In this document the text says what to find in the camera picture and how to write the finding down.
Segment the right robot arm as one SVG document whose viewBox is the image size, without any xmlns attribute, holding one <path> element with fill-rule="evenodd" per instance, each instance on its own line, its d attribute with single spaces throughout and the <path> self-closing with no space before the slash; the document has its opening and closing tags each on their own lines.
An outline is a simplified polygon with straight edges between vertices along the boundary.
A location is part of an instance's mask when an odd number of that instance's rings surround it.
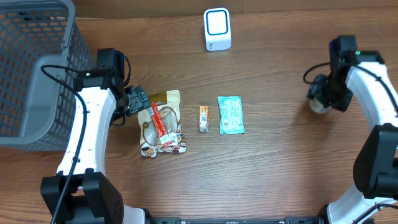
<svg viewBox="0 0 398 224">
<path fill-rule="evenodd" d="M 315 223 L 373 223 L 383 208 L 397 208 L 397 93 L 381 54 L 359 50 L 353 35 L 329 43 L 330 74 L 309 82 L 307 98 L 316 113 L 345 112 L 356 98 L 369 136 L 353 166 L 353 185 L 325 205 Z"/>
</svg>

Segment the green lid jar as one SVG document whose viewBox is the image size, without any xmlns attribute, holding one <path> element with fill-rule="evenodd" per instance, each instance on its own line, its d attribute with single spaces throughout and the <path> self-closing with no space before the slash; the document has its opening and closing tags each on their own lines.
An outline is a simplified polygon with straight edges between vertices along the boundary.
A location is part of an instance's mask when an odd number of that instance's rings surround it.
<svg viewBox="0 0 398 224">
<path fill-rule="evenodd" d="M 318 114 L 325 114 L 332 109 L 331 106 L 324 107 L 323 103 L 318 101 L 316 98 L 309 99 L 308 102 L 309 102 L 310 108 Z"/>
</svg>

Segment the orange tissue pack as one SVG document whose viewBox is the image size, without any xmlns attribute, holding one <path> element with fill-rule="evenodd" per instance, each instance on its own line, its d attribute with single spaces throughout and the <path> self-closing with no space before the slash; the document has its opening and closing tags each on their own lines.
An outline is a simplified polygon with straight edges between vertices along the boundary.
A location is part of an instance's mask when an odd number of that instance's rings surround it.
<svg viewBox="0 0 398 224">
<path fill-rule="evenodd" d="M 209 113 L 207 105 L 200 106 L 199 129 L 201 133 L 207 133 L 209 131 Z"/>
</svg>

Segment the red white snack bar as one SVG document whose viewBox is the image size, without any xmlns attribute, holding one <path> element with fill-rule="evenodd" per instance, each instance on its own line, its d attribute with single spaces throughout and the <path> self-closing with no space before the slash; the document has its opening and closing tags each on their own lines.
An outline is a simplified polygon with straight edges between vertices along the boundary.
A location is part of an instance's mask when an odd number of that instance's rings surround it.
<svg viewBox="0 0 398 224">
<path fill-rule="evenodd" d="M 150 116 L 157 131 L 160 144 L 162 145 L 162 147 L 169 147 L 173 143 L 173 141 L 164 126 L 159 110 L 157 109 L 156 103 L 152 102 L 150 109 L 151 109 Z"/>
</svg>

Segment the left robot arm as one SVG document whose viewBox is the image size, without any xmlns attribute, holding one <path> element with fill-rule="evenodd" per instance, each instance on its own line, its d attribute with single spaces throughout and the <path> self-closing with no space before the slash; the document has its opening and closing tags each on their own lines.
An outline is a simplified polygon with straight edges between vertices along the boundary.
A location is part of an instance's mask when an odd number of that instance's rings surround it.
<svg viewBox="0 0 398 224">
<path fill-rule="evenodd" d="M 145 208 L 125 205 L 105 174 L 105 151 L 113 121 L 150 108 L 141 86 L 130 86 L 129 59 L 114 48 L 97 51 L 96 66 L 79 70 L 73 85 L 76 99 L 67 150 L 52 177 L 44 177 L 40 193 L 52 223 L 153 223 Z"/>
</svg>

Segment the teal wet wipes pack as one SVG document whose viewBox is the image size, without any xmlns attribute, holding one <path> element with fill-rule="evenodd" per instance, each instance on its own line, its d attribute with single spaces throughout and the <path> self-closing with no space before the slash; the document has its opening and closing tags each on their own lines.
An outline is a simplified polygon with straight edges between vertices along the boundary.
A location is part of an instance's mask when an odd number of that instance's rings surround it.
<svg viewBox="0 0 398 224">
<path fill-rule="evenodd" d="M 243 104 L 240 96 L 219 96 L 220 134 L 244 134 Z"/>
</svg>

